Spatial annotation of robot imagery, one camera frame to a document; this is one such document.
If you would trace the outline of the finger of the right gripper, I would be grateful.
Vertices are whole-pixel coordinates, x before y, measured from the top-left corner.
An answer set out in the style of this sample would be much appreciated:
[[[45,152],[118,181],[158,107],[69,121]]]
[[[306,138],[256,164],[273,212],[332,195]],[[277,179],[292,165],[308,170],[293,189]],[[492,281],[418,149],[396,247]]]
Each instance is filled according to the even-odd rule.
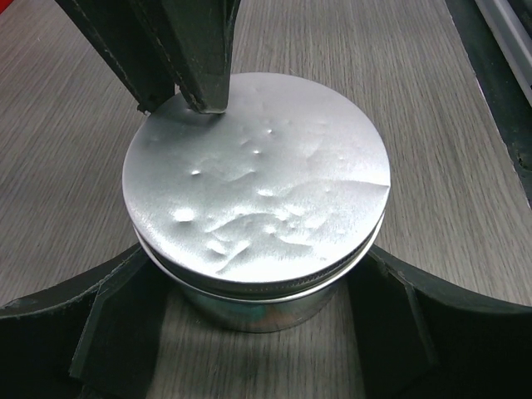
[[[229,101],[240,0],[145,0],[131,7],[190,108],[222,114]]]
[[[128,92],[138,110],[155,111],[175,84],[135,14],[135,1],[57,0]]]

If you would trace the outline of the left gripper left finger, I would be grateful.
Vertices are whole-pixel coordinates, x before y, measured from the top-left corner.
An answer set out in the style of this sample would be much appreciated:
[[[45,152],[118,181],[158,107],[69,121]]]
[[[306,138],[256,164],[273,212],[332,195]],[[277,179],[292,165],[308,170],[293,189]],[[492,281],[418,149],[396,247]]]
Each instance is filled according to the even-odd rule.
[[[3,398],[144,398],[170,279],[139,244],[1,308]]]

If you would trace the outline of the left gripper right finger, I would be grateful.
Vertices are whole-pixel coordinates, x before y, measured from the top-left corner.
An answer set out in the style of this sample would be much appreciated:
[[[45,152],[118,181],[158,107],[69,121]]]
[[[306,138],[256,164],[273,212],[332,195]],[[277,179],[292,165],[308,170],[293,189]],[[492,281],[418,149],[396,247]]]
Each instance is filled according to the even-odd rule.
[[[529,398],[531,308],[378,248],[347,276],[368,398]]]

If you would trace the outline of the clear plastic cup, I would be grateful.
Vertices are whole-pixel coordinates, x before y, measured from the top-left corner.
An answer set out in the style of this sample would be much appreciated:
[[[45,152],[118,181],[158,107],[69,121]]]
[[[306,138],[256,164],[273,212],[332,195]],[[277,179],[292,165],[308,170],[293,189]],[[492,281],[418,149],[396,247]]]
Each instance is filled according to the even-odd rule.
[[[315,293],[278,303],[238,303],[184,286],[180,289],[196,310],[213,324],[243,333],[271,333],[314,317],[337,292],[337,287],[338,283],[332,283]]]

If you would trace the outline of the white round lid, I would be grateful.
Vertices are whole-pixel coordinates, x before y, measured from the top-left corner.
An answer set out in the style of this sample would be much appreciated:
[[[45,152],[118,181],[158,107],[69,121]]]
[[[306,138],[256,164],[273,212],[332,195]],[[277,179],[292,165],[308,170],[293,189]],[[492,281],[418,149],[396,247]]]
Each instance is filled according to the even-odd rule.
[[[314,81],[232,76],[219,116],[173,96],[126,153],[122,190],[140,242],[184,285],[236,301],[319,290],[372,244],[387,150],[368,117]]]

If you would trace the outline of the red candy box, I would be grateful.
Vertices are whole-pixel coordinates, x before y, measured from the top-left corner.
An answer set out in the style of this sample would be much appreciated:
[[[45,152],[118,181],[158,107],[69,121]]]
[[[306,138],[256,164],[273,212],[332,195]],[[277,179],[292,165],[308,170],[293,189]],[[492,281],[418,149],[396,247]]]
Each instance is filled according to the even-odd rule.
[[[0,13],[3,13],[12,2],[13,0],[0,0]]]

